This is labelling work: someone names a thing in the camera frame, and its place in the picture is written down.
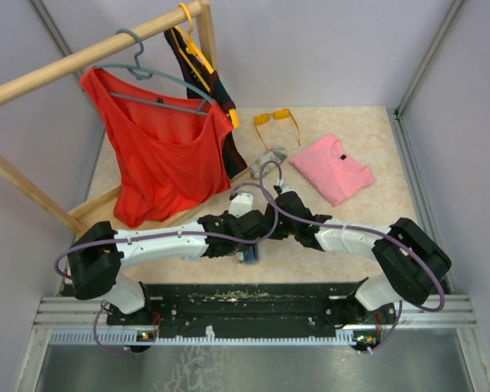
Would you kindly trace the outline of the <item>grey patterned glasses case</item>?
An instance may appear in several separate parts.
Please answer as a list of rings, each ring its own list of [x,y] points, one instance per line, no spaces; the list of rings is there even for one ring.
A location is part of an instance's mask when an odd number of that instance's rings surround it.
[[[276,169],[277,165],[281,165],[287,156],[288,151],[282,146],[269,149],[249,165],[251,178],[253,180],[259,180],[261,173],[263,173],[264,176],[268,175]]]

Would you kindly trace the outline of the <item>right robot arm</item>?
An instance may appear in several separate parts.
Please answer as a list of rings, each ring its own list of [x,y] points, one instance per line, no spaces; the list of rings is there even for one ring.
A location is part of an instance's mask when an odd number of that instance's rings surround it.
[[[383,305],[405,301],[420,310],[439,312],[446,299],[441,285],[452,262],[413,220],[388,226],[356,225],[314,215],[297,192],[285,191],[268,203],[269,224],[278,219],[272,239],[294,239],[321,252],[344,252],[376,261],[382,273],[362,281],[348,304],[350,317],[367,323]]]

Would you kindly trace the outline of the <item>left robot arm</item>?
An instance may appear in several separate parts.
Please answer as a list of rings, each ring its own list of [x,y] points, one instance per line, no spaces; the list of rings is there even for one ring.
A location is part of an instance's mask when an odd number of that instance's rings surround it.
[[[175,257],[230,256],[257,243],[271,228],[272,222],[258,210],[143,231],[115,230],[108,220],[97,222],[69,250],[74,297],[106,301],[133,322],[148,322],[154,305],[143,284],[123,274],[125,269]]]

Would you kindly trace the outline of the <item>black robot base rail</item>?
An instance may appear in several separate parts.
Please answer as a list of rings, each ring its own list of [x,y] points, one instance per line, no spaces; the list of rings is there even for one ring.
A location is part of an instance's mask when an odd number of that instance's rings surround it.
[[[154,346],[347,346],[369,352],[401,330],[458,330],[477,322],[465,295],[432,296],[374,311],[352,283],[151,284],[142,310],[125,315],[66,287],[41,300],[33,326],[54,345],[140,353]]]

